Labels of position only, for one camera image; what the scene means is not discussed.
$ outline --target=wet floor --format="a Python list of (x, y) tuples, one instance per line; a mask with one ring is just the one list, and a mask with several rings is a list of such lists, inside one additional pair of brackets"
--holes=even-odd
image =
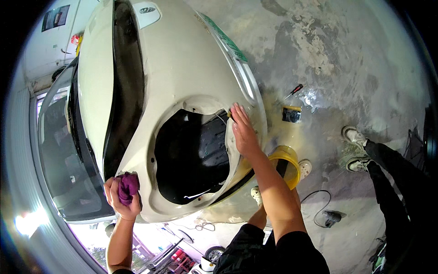
[[(332, 195), (328, 209), (346, 215), (332, 228), (320, 228), (313, 216), (328, 194), (319, 192), (302, 206), (309, 235), (331, 272), (370, 273), (367, 261), (375, 239), (384, 235), (384, 218), (368, 174), (345, 170), (349, 158), (362, 154), (340, 132), (355, 125), (401, 153), (409, 129), (422, 136), (429, 103), (425, 74), (397, 16), (378, 0), (186, 2), (215, 21), (247, 56), (268, 117), (266, 152), (286, 144), (298, 160), (309, 159), (313, 169), (297, 186), (300, 197), (326, 189)], [(299, 83), (303, 89), (280, 103)], [(281, 121), (282, 104), (302, 107), (299, 124)], [(257, 209), (249, 193), (256, 184), (251, 181), (200, 217), (247, 221)]]

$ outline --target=black cable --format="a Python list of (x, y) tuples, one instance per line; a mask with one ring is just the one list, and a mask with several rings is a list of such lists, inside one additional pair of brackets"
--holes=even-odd
[(315, 225), (317, 225), (317, 226), (319, 226), (319, 227), (321, 227), (321, 228), (328, 228), (328, 226), (323, 226), (323, 225), (320, 225), (320, 224), (317, 223), (317, 221), (316, 221), (316, 215), (318, 215), (318, 213), (320, 213), (320, 212), (321, 212), (326, 206), (329, 205), (330, 201), (332, 200), (332, 195), (330, 194), (330, 192), (328, 192), (327, 190), (323, 190), (323, 189), (322, 189), (322, 190), (313, 191), (312, 193), (310, 193), (309, 195), (307, 195), (304, 199), (302, 199), (300, 203), (303, 203), (303, 202), (305, 201), (305, 199), (309, 198), (310, 195), (315, 194), (315, 193), (318, 193), (318, 192), (327, 192), (327, 193), (330, 195), (330, 197), (329, 197), (329, 199), (328, 199), (328, 202), (325, 204), (325, 206), (323, 206), (323, 207), (322, 207), (322, 208), (321, 208), (321, 209), (315, 214), (315, 216), (313, 217), (313, 222), (315, 223)]

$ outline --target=rear windshield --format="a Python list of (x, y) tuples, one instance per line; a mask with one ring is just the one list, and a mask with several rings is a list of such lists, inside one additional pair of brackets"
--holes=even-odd
[(44, 179), (66, 221), (114, 215), (103, 194), (103, 179), (85, 137), (77, 96), (78, 57), (49, 89), (38, 117), (39, 153)]

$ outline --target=white sneaker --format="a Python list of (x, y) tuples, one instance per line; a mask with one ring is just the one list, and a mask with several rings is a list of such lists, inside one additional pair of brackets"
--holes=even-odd
[(251, 196), (257, 202), (258, 207), (260, 207), (260, 205), (263, 203), (263, 200), (261, 199), (261, 193), (258, 189), (258, 186), (251, 188)]
[(312, 164), (308, 159), (303, 159), (299, 161), (298, 165), (300, 166), (300, 172), (301, 172), (300, 181), (301, 181), (304, 178), (306, 178), (312, 171)]
[(368, 172), (368, 164), (371, 162), (371, 158), (365, 157), (354, 157), (347, 161), (345, 168), (351, 172), (366, 171)]
[(350, 144), (354, 144), (357, 147), (361, 148), (365, 151), (365, 146), (367, 144), (368, 139), (360, 133), (357, 128), (351, 125), (346, 125), (342, 128), (342, 137), (349, 142)]

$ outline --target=license plate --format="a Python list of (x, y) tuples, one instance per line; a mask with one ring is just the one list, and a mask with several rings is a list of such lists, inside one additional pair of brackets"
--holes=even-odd
[(240, 51), (240, 49), (236, 46), (236, 44), (228, 37), (226, 34), (213, 22), (210, 17), (199, 12), (199, 14), (204, 18), (204, 20), (214, 29), (216, 34), (219, 36), (223, 44), (228, 48), (228, 50), (232, 53), (232, 55), (239, 60), (248, 62), (248, 59), (245, 55)]

